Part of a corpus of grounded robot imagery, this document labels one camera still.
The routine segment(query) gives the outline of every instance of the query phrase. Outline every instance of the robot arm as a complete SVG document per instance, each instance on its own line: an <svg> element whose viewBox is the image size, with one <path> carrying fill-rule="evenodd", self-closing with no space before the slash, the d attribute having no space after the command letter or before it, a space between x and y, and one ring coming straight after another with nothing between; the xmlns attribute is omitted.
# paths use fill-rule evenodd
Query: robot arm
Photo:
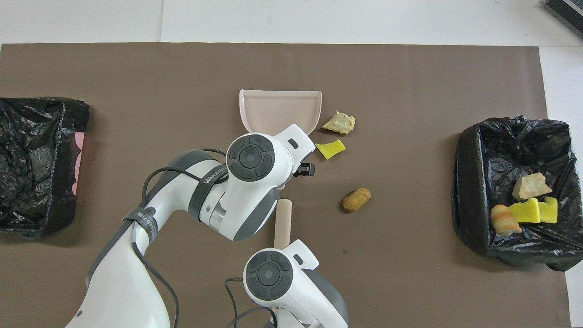
<svg viewBox="0 0 583 328"><path fill-rule="evenodd" d="M266 248L245 265L243 284L256 303L276 308L280 327L347 328L348 311L336 289L314 269L319 262L301 241ZM270 322L264 327L273 327Z"/></svg>
<svg viewBox="0 0 583 328"><path fill-rule="evenodd" d="M93 262L85 299L66 327L170 327L162 298L133 252L132 242L144 254L176 210L187 211L231 240L250 238L273 212L278 187L314 149L294 124L274 137L246 134L238 138L229 147L226 167L203 150L178 155L168 166L200 181L179 172L162 174Z"/></svg>

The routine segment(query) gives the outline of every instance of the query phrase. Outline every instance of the yellow sponge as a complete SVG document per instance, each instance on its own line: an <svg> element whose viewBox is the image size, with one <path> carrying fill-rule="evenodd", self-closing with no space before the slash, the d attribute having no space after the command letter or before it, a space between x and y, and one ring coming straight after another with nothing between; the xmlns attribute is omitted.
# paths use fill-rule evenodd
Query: yellow sponge
<svg viewBox="0 0 583 328"><path fill-rule="evenodd" d="M559 206L557 199L553 197L545 197L544 203L539 203L540 221L545 223L557 223L557 212Z"/></svg>
<svg viewBox="0 0 583 328"><path fill-rule="evenodd" d="M540 223L539 202L536 198L510 205L508 209L517 222Z"/></svg>
<svg viewBox="0 0 583 328"><path fill-rule="evenodd" d="M516 203L508 207L517 222L523 223L557 223L559 205L556 198L545 197L544 202L529 198L524 203Z"/></svg>
<svg viewBox="0 0 583 328"><path fill-rule="evenodd" d="M340 141L340 139L329 144L323 145L316 144L316 147L318 148L318 150L320 150L320 152L322 153L322 155L324 155L326 159L330 159L332 156L346 149L346 147L344 147L344 144L342 143L342 141Z"/></svg>

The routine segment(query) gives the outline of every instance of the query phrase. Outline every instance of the pink dustpan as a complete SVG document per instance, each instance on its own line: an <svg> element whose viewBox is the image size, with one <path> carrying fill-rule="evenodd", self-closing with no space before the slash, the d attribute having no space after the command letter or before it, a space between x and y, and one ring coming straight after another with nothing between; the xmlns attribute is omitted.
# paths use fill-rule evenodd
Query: pink dustpan
<svg viewBox="0 0 583 328"><path fill-rule="evenodd" d="M320 91L241 90L239 111L249 132L276 135L292 124L306 134L318 125L322 109Z"/></svg>

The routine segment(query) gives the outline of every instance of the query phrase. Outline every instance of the black trash bag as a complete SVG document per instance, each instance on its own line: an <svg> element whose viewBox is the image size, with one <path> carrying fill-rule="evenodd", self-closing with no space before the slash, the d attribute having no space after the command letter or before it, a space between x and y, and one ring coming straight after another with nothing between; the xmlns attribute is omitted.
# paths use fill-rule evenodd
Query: black trash bag
<svg viewBox="0 0 583 328"><path fill-rule="evenodd" d="M78 100L0 98L0 231L36 239L72 222L76 136L88 119Z"/></svg>
<svg viewBox="0 0 583 328"><path fill-rule="evenodd" d="M556 224L520 224L503 237L490 224L497 204L516 203L519 177L541 172L559 202ZM565 271L583 259L581 190L569 126L560 121L490 118L466 129L455 158L452 210L455 232L479 255L525 266L545 263Z"/></svg>

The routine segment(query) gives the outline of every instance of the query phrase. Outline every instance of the trash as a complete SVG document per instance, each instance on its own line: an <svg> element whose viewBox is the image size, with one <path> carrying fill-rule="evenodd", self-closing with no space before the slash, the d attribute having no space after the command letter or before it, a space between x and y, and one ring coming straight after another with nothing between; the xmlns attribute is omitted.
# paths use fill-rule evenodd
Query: trash
<svg viewBox="0 0 583 328"><path fill-rule="evenodd" d="M536 172L558 201L558 222L523 224L522 234L497 235L490 210L515 203L514 183ZM517 266L545 263L557 271L576 265L583 259L583 217L568 124L518 116L467 128L457 146L452 211L455 232L477 254Z"/></svg>
<svg viewBox="0 0 583 328"><path fill-rule="evenodd" d="M510 209L504 205L496 205L490 211L490 220L496 233L500 236L510 236L513 233L522 232L518 222Z"/></svg>
<svg viewBox="0 0 583 328"><path fill-rule="evenodd" d="M556 198L545 197L545 201L539 203L540 221L544 223L557 223L559 213L559 202Z"/></svg>
<svg viewBox="0 0 583 328"><path fill-rule="evenodd" d="M72 222L88 119L78 100L0 98L0 231L36 239Z"/></svg>
<svg viewBox="0 0 583 328"><path fill-rule="evenodd" d="M322 126L324 129L332 130L340 134L348 134L354 129L354 116L348 116L339 111Z"/></svg>
<svg viewBox="0 0 583 328"><path fill-rule="evenodd" d="M541 172L521 176L516 181L512 196L517 200L527 200L531 197L551 193L553 190L546 185L545 176Z"/></svg>
<svg viewBox="0 0 583 328"><path fill-rule="evenodd" d="M364 203L368 202L370 198L370 190L366 188L358 188L342 200L342 206L346 211L356 211L364 205Z"/></svg>
<svg viewBox="0 0 583 328"><path fill-rule="evenodd" d="M316 148L318 148L318 150L322 153L322 155L324 155L324 158L326 158L326 160L330 159L332 156L346 149L346 147L344 146L342 141L340 141L340 139L337 139L334 142L330 142L329 144L323 145L315 144L315 145Z"/></svg>
<svg viewBox="0 0 583 328"><path fill-rule="evenodd" d="M540 223L539 202L536 198L529 198L523 203L514 203L508 209L517 222Z"/></svg>

